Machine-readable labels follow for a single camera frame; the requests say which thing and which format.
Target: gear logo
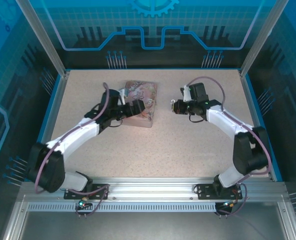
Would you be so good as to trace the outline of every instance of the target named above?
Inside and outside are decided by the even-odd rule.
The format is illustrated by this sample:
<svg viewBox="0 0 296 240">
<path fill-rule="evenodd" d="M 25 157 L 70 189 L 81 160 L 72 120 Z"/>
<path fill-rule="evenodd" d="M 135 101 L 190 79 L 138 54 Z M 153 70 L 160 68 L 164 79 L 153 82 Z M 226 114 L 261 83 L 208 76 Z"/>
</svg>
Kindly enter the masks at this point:
<svg viewBox="0 0 296 240">
<path fill-rule="evenodd" d="M 145 17 L 162 14 L 168 14 L 168 10 L 173 10 L 174 5 L 179 3 L 179 0 L 128 0 L 133 10 L 137 10 L 138 14 L 143 14 Z"/>
<path fill-rule="evenodd" d="M 0 0 L 0 18 L 7 25 L 15 20 L 17 16 L 17 5 L 15 0 Z"/>
</svg>

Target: speckled tabletop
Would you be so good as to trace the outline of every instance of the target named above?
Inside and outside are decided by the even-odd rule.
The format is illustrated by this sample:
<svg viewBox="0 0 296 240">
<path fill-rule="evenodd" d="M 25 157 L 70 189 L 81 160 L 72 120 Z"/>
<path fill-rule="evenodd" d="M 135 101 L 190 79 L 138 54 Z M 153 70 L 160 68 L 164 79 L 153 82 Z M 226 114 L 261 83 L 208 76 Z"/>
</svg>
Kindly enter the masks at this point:
<svg viewBox="0 0 296 240">
<path fill-rule="evenodd" d="M 180 87 L 201 75 L 217 79 L 226 92 L 225 108 L 253 124 L 237 70 L 72 70 L 52 139 L 100 102 L 103 82 L 117 90 L 128 80 L 150 81 L 158 83 L 158 91 L 152 128 L 107 128 L 77 149 L 66 169 L 92 177 L 213 177 L 223 172 L 232 164 L 231 139 L 209 122 L 191 123 L 171 111 L 170 101 L 182 98 Z M 203 82 L 209 98 L 221 102 L 220 88 Z"/>
</svg>

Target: enclosure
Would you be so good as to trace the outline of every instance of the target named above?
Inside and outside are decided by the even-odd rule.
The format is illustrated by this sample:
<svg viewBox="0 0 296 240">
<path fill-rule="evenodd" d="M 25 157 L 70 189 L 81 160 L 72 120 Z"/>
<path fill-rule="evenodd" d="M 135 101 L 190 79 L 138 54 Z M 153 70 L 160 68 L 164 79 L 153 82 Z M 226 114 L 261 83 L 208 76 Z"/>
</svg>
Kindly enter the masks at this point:
<svg viewBox="0 0 296 240">
<path fill-rule="evenodd" d="M 171 110 L 199 76 L 268 133 L 272 169 L 244 181 L 235 216 L 194 192 L 232 164 L 233 141 Z M 65 161 L 110 185 L 97 212 L 36 194 L 31 147 L 73 128 L 103 82 L 129 80 L 158 85 L 152 128 L 107 128 Z M 296 240 L 296 0 L 0 0 L 0 239 L 79 238 Z"/>
</svg>

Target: vertical post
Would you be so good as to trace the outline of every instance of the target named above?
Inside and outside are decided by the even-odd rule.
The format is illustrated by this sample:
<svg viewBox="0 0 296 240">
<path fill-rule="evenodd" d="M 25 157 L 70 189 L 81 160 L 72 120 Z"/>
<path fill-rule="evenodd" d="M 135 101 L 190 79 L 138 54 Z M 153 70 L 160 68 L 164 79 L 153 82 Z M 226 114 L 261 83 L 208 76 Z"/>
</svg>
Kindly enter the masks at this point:
<svg viewBox="0 0 296 240">
<path fill-rule="evenodd" d="M 241 66 L 241 76 L 245 76 L 249 71 L 251 65 L 259 54 L 263 44 L 267 40 L 277 20 L 279 19 L 284 7 L 287 5 L 288 0 L 276 0 L 276 3 L 272 7 L 266 21 L 264 22 L 256 40 L 254 41 L 248 55 L 246 56 Z"/>
<path fill-rule="evenodd" d="M 29 0 L 16 1 L 57 72 L 64 77 L 66 69 L 31 3 Z"/>
</svg>

